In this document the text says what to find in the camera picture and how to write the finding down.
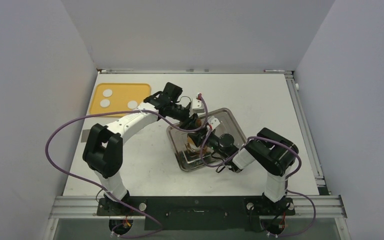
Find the tray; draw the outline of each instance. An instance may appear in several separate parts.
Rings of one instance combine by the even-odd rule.
[[[214,131],[216,136],[231,134],[234,137],[234,145],[238,148],[245,143],[246,137],[228,108],[211,111],[208,113],[208,116],[215,116],[220,121],[220,125]],[[203,120],[205,115],[201,115],[199,118]],[[167,128],[167,135],[181,170],[190,172],[205,166],[200,159],[199,151],[192,151],[190,147],[188,147],[187,132],[179,131],[169,126]],[[209,147],[206,148],[203,158],[207,163],[220,161],[210,156],[212,152],[213,150]]]

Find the wall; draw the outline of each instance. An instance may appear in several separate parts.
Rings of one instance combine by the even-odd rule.
[[[295,77],[352,239],[384,239],[384,1],[336,0]]]
[[[41,239],[65,176],[45,158],[86,112],[95,67],[59,0],[0,0],[0,240]],[[65,168],[80,125],[51,146]]]
[[[334,0],[62,0],[101,69],[287,69]]]

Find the yellow board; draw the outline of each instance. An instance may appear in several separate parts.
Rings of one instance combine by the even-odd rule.
[[[141,104],[149,95],[151,95],[151,86],[147,83],[101,83],[96,86],[89,112],[103,114],[129,111]]]

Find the tabletop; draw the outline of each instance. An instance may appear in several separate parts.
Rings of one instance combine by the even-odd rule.
[[[151,93],[162,91],[171,82],[183,88],[183,96],[202,93],[208,110],[228,108],[246,137],[269,128],[291,140],[299,149],[301,169],[288,181],[288,189],[306,195],[319,195],[317,184],[297,115],[283,74],[99,74],[95,89],[103,83],[145,83]],[[94,124],[106,125],[118,117],[85,119],[82,129]],[[191,172],[179,168],[167,136],[167,123],[155,122],[129,139],[123,146],[121,178],[131,196],[255,196],[264,191],[267,172],[253,162],[240,173],[204,167]],[[98,181],[82,159],[86,143],[79,136],[70,172]],[[298,161],[292,166],[295,169]],[[90,183],[68,177],[64,196],[95,196],[100,189]]]

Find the round button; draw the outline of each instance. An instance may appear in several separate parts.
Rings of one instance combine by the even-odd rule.
[[[129,109],[135,109],[135,108],[137,108],[138,107],[138,103],[136,102],[136,101],[129,101],[128,103],[127,103],[127,107],[129,108]]]
[[[110,105],[110,100],[108,100],[108,99],[104,99],[104,100],[100,101],[100,106],[103,108],[108,108],[109,105]]]
[[[220,138],[218,139],[218,144],[222,148],[232,147],[234,143],[235,143],[235,139],[233,138],[232,135],[228,133],[221,135]]]
[[[103,95],[104,97],[106,97],[106,98],[109,98],[109,97],[111,97],[111,95],[113,95],[113,90],[111,90],[111,89],[105,89],[105,90],[103,91],[102,95]]]

